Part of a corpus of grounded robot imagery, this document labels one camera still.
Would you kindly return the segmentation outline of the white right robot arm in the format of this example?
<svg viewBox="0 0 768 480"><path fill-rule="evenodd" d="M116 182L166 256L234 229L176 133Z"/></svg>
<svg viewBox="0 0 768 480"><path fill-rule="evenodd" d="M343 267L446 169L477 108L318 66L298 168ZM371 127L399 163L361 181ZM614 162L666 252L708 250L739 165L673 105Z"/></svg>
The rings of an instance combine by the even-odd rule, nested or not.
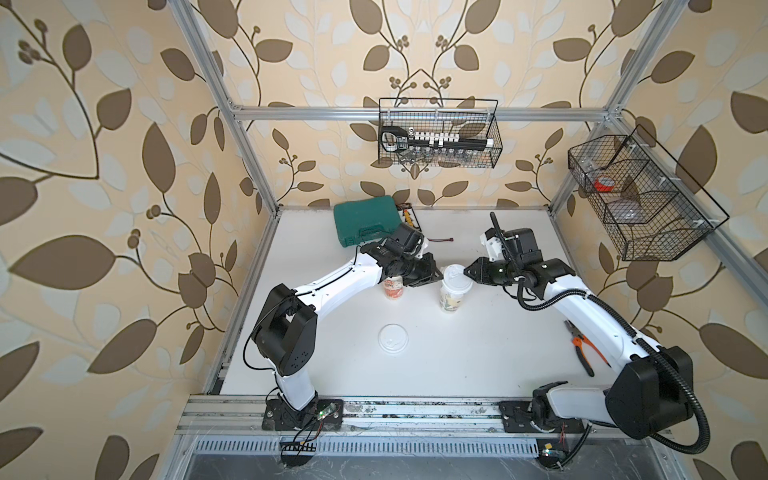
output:
<svg viewBox="0 0 768 480"><path fill-rule="evenodd" d="M679 453L705 452L712 432L694 392L691 357L631 325L564 261L544 259L531 229L504 230L497 216L490 219L481 237L487 254L465 268L465 276L501 288L527 312L556 309L572 330L572 343L592 345L616 375L609 386L542 385L527 407L515 405L507 416L543 433L579 420L635 440L651 438Z"/></svg>

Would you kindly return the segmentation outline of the white plastic cup lid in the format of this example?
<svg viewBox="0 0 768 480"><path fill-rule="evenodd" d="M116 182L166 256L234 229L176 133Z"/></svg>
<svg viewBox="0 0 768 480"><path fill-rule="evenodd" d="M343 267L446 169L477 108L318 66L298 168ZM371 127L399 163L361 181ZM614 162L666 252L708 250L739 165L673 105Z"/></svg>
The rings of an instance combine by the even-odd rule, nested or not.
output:
<svg viewBox="0 0 768 480"><path fill-rule="evenodd" d="M451 295L467 294L474 281L464 273L465 267L460 264L451 264L443 271L442 287Z"/></svg>

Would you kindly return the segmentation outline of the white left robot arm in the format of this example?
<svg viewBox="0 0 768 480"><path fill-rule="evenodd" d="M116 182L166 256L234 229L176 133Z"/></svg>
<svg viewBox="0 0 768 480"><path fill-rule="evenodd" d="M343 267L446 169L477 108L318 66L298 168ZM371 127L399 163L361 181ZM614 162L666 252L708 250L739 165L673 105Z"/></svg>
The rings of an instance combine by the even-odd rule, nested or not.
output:
<svg viewBox="0 0 768 480"><path fill-rule="evenodd" d="M318 325L330 313L389 278L399 277L405 287L442 279L428 244L422 232L402 223L392 234L357 246L351 260L320 279L272 288L245 346L255 347L268 361L266 368L273 372L289 410L305 414L316 405L318 393L307 364L315 351Z"/></svg>

